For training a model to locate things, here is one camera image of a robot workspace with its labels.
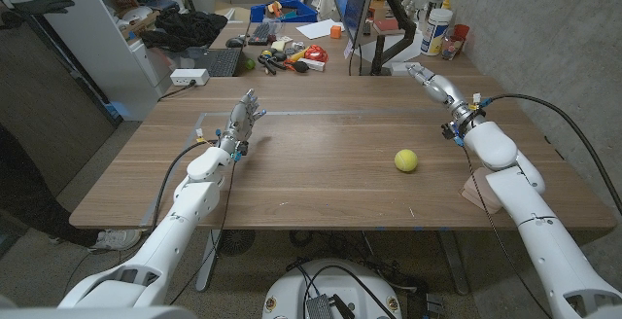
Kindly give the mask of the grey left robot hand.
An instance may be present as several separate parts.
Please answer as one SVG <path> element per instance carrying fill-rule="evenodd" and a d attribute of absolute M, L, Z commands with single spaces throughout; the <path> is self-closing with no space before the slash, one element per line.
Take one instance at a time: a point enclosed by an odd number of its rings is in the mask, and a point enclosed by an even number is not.
<path fill-rule="evenodd" d="M 252 135 L 255 121 L 266 114 L 265 110 L 258 111 L 259 104 L 254 92 L 253 89 L 249 89 L 232 108 L 225 131 L 218 141 L 218 147 L 233 158 L 247 155 L 248 140 Z"/>

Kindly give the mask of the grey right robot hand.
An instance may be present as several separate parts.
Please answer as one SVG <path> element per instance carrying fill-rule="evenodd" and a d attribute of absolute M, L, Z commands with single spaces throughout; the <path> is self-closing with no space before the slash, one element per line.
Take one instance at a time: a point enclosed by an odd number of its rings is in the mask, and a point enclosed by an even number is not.
<path fill-rule="evenodd" d="M 461 136 L 486 122 L 485 112 L 471 110 L 464 95 L 447 78 L 433 73 L 418 62 L 408 66 L 407 72 L 423 86 L 432 101 L 443 105 L 451 114 Z"/>

